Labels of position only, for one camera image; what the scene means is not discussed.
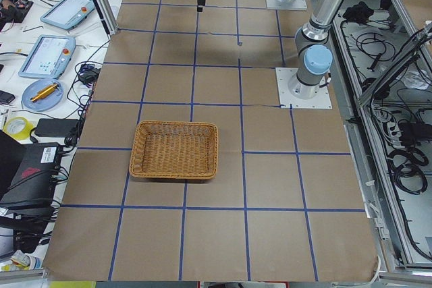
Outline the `black computer box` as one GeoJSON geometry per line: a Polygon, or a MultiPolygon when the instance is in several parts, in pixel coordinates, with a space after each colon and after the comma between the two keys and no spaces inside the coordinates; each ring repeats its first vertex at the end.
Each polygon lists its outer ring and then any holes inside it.
{"type": "Polygon", "coordinates": [[[7,214],[51,207],[62,148],[57,142],[21,144],[1,132],[1,208],[7,214]]]}

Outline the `blue plate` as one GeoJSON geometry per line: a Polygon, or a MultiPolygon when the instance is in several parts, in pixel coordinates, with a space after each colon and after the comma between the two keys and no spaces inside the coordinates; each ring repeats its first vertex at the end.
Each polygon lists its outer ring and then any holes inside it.
{"type": "Polygon", "coordinates": [[[22,105],[36,112],[47,111],[60,103],[63,86],[59,80],[45,78],[33,82],[22,94],[22,105]]]}

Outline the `black smartphone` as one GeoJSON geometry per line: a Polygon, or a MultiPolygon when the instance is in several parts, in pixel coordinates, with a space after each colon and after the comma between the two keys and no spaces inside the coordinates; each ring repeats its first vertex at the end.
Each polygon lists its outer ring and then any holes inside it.
{"type": "Polygon", "coordinates": [[[8,105],[12,103],[15,99],[16,97],[14,94],[0,90],[0,103],[2,105],[8,105]]]}

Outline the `lower teach pendant tablet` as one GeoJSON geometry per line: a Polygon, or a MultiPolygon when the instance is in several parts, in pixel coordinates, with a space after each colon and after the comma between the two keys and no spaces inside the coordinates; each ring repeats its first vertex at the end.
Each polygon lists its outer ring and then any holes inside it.
{"type": "Polygon", "coordinates": [[[18,75],[23,78],[58,79],[71,61],[75,48],[74,37],[40,35],[18,75]]]}

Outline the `brass cylinder tool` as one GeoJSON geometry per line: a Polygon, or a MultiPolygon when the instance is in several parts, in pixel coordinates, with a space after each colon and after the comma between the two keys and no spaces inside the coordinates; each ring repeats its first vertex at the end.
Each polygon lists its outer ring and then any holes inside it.
{"type": "Polygon", "coordinates": [[[52,83],[42,90],[39,90],[36,95],[34,95],[30,100],[32,103],[35,103],[36,101],[43,100],[47,98],[49,95],[53,94],[59,87],[59,84],[52,83]]]}

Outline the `yellow-green tape roll on desk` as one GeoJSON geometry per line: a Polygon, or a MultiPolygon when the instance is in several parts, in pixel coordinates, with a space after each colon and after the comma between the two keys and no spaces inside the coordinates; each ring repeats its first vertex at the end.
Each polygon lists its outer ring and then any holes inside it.
{"type": "Polygon", "coordinates": [[[6,122],[3,131],[17,141],[26,140],[30,137],[30,131],[34,125],[24,117],[14,117],[6,122]]]}

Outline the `teach pendant tablet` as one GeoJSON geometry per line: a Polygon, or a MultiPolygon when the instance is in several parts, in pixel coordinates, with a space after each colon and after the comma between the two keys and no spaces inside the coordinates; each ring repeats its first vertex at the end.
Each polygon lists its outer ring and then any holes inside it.
{"type": "Polygon", "coordinates": [[[75,48],[74,37],[40,35],[18,75],[23,78],[58,79],[71,61],[75,48]]]}
{"type": "Polygon", "coordinates": [[[42,23],[71,30],[95,9],[92,0],[61,0],[40,17],[42,23]]]}

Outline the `brown wicker basket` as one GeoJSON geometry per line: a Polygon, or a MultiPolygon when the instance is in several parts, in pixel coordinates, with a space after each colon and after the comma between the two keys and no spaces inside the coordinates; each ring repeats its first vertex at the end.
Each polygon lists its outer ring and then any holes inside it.
{"type": "Polygon", "coordinates": [[[208,180],[218,166],[219,134],[213,123],[141,121],[129,172],[136,178],[208,180]]]}

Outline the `upper teach pendant tablet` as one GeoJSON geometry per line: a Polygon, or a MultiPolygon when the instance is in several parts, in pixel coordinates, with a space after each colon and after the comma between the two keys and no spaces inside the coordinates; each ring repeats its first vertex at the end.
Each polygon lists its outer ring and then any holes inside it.
{"type": "Polygon", "coordinates": [[[92,0],[61,0],[40,17],[42,23],[71,30],[95,9],[92,0]]]}

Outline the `black power adapter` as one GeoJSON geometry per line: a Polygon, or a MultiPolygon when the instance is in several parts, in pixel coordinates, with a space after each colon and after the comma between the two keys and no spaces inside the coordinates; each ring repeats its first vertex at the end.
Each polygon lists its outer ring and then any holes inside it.
{"type": "Polygon", "coordinates": [[[34,130],[34,134],[38,137],[64,138],[77,125],[77,119],[40,119],[34,130]]]}

